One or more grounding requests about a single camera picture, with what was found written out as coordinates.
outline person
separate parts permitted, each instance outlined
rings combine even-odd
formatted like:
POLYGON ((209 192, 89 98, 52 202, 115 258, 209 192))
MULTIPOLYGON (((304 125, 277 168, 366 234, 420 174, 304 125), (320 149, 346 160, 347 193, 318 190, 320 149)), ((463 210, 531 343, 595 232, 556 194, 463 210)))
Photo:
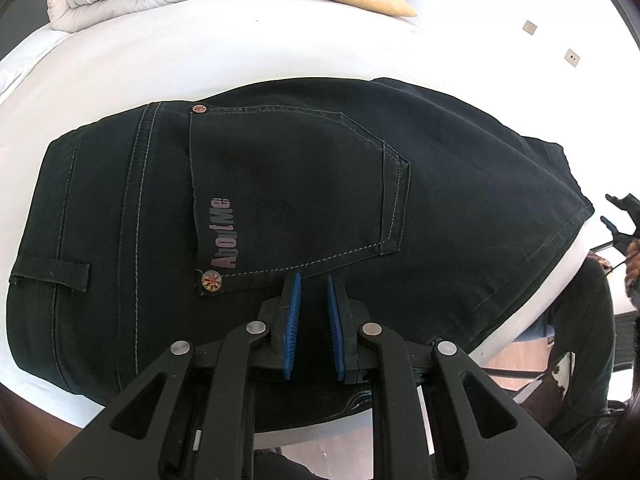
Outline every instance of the person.
POLYGON ((625 285, 626 293, 629 294, 631 286, 640 279, 640 241, 629 244, 626 257, 629 261, 626 263, 625 285))
MULTIPOLYGON (((635 243, 628 248, 628 285, 640 275, 639 247, 640 244, 635 243)), ((556 330, 549 362, 555 363, 567 351, 574 352, 572 383, 564 402, 552 399, 551 410, 537 413, 531 403, 523 408, 530 411, 572 453, 578 470, 586 472, 589 463, 597 458, 620 420, 619 416, 599 418, 606 415, 614 345, 609 287, 600 262, 591 257, 585 260, 574 279, 549 309, 549 320, 556 330), (601 420, 608 422, 605 431, 597 427, 597 422, 601 420), (593 438, 593 433, 598 430, 600 433, 593 438), (581 433, 592 438, 580 439, 578 436, 581 433)), ((34 479, 37 474, 44 478, 57 453, 80 431, 30 405, 1 384, 0 425, 0 430, 7 432, 24 453, 34 479)), ((305 467, 272 452, 258 452, 256 461, 256 480, 322 480, 305 467)), ((18 478, 15 472, 8 476, 10 467, 9 463, 0 461, 0 480, 18 478)))

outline wooden floor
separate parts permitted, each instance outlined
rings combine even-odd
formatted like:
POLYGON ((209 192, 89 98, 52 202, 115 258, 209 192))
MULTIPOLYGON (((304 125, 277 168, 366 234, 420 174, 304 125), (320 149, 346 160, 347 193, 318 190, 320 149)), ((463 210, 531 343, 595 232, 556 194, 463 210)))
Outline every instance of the wooden floor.
MULTIPOLYGON (((488 368, 544 370, 550 352, 545 339, 512 343, 492 359, 488 368)), ((504 388, 518 390, 527 381, 496 379, 504 388)), ((326 440, 282 448, 284 455, 329 480, 369 480, 373 477, 373 440, 370 428, 326 440)))

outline rivet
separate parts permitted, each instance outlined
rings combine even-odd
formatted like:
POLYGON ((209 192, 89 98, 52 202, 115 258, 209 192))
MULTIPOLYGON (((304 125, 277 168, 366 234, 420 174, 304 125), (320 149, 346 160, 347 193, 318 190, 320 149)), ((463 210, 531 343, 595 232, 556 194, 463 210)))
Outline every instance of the rivet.
POLYGON ((176 341, 171 345, 171 353, 173 355, 185 355, 191 348, 191 345, 186 341, 176 341))
POLYGON ((222 276, 217 270, 208 270, 200 280, 202 288, 207 292, 217 292, 222 288, 222 276))
POLYGON ((382 327, 378 323, 365 323, 362 326, 362 331, 367 335, 380 335, 382 327))
POLYGON ((443 355, 453 355, 458 351, 458 347, 451 341, 440 341, 438 343, 438 352, 443 355))
POLYGON ((252 321, 246 326, 249 334, 258 335, 267 330, 267 326, 261 321, 252 321))

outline black jeans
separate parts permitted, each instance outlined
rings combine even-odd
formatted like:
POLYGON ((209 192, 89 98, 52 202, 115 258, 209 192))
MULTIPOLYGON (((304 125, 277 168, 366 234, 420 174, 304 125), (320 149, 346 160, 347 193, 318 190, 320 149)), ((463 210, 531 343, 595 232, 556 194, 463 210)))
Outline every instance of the black jeans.
POLYGON ((54 141, 7 299, 19 367, 107 404, 177 340, 222 339, 303 277, 260 431, 344 413, 327 274, 403 338, 476 348, 593 207, 561 146, 406 83, 301 78, 152 103, 54 141), (203 287, 215 271, 220 290, 203 287))
POLYGON ((616 343, 613 303, 602 266, 587 258, 548 310, 556 330, 549 363, 575 353, 561 413, 547 431, 560 444, 607 407, 616 343))

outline white bedsheet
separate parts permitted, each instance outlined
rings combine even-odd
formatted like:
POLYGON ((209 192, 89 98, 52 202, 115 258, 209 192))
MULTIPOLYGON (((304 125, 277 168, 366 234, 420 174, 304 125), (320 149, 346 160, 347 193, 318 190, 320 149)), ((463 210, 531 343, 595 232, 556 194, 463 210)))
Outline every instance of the white bedsheet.
MULTIPOLYGON (((147 102, 197 100, 282 78, 390 77, 447 91, 432 59, 415 25, 329 0, 189 0, 70 35, 0 105, 0 316, 53 139, 147 102)), ((4 324, 0 382, 76 426, 100 410, 21 371, 4 324)))
POLYGON ((68 32, 53 30, 50 25, 45 25, 24 38, 16 48, 0 59, 0 105, 68 35, 68 32))

